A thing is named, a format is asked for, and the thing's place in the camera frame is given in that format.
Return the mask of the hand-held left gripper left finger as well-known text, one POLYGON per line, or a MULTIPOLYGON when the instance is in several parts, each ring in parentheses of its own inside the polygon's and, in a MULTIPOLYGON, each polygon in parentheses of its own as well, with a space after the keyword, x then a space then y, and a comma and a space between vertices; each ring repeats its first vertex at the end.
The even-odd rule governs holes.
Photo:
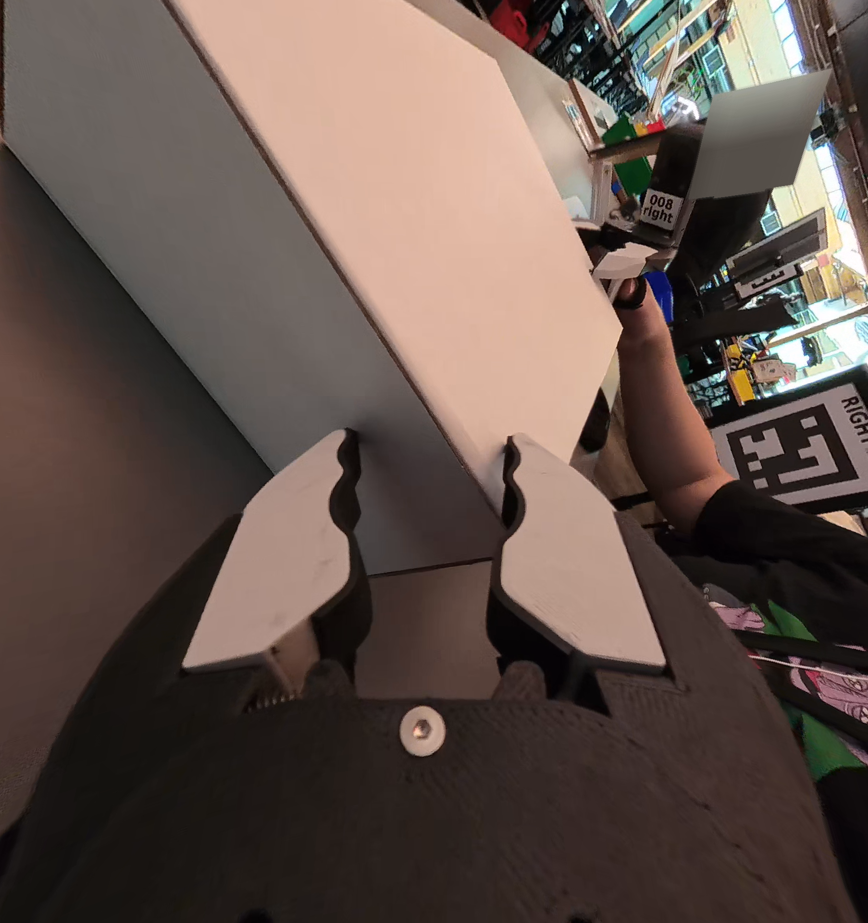
POLYGON ((359 437, 336 430, 248 502, 186 649, 182 668, 263 666, 298 695, 313 666, 336 662, 354 684, 372 626, 356 537, 359 437))

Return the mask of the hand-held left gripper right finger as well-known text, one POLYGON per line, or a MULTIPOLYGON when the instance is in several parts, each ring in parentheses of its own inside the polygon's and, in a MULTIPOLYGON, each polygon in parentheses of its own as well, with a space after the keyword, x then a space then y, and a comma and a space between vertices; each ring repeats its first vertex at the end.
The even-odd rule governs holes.
POLYGON ((659 677, 668 662, 612 504, 531 437, 508 438, 505 535, 486 634, 499 675, 535 664, 549 698, 602 701, 597 675, 659 677))

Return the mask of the white cardboard box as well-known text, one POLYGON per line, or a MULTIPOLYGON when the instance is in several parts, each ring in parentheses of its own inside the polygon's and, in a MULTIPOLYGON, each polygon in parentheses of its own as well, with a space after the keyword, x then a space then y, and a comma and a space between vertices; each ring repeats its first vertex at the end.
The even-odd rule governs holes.
POLYGON ((3 137, 273 470, 359 434, 371 574, 484 560, 620 337, 486 53, 406 2, 5 2, 3 137))

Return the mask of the person's right forearm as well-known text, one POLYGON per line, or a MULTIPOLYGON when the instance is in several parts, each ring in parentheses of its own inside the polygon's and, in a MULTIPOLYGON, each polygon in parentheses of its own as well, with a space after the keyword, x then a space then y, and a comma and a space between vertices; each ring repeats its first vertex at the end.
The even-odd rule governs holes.
POLYGON ((683 386, 669 335, 623 333, 618 360, 632 463, 667 521, 689 535, 732 477, 683 386))

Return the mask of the person's right hand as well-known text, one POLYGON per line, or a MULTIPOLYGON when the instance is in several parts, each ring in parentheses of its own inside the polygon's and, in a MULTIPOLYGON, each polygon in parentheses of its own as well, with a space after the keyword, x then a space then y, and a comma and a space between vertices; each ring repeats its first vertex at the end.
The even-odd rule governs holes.
POLYGON ((620 343, 643 343, 671 340, 671 331, 664 312, 651 289, 646 289, 640 302, 636 294, 614 303, 622 332, 620 343))

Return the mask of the wooden framed white board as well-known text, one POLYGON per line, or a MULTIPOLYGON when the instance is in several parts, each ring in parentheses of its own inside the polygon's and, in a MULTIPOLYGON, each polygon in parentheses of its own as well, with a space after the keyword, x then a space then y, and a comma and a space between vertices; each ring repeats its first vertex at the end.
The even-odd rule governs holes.
POLYGON ((602 148, 606 143, 603 136, 619 120, 619 115, 609 103, 591 92, 576 78, 567 81, 570 98, 577 107, 579 124, 583 125, 584 144, 586 150, 592 151, 602 148))

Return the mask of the black monitor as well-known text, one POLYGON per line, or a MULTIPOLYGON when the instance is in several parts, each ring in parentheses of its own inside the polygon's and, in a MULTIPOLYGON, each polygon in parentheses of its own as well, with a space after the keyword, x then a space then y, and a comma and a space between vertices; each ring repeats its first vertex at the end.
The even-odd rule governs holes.
POLYGON ((750 283, 770 271, 810 260, 827 247, 826 211, 819 209, 728 258, 729 279, 750 283))

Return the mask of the person's printed shirt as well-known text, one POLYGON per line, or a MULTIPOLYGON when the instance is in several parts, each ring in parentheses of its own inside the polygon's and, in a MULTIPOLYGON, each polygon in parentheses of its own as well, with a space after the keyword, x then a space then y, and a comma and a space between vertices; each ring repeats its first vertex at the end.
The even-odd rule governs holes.
POLYGON ((733 481, 656 540, 786 714, 856 912, 868 921, 868 537, 733 481))

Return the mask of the red crate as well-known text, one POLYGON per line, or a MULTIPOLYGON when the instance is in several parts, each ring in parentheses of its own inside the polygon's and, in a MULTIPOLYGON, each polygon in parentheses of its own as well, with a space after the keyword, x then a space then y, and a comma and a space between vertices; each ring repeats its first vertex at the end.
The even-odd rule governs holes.
POLYGON ((487 13, 487 21, 517 47, 533 53, 550 29, 546 10, 545 2, 499 1, 487 13))

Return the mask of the black framed marker board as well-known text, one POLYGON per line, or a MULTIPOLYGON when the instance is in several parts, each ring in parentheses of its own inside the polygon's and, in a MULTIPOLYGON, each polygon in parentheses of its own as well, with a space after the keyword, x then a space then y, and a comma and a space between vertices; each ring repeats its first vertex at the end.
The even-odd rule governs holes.
POLYGON ((808 513, 868 509, 868 366, 811 378, 714 411, 722 466, 740 483, 808 513))

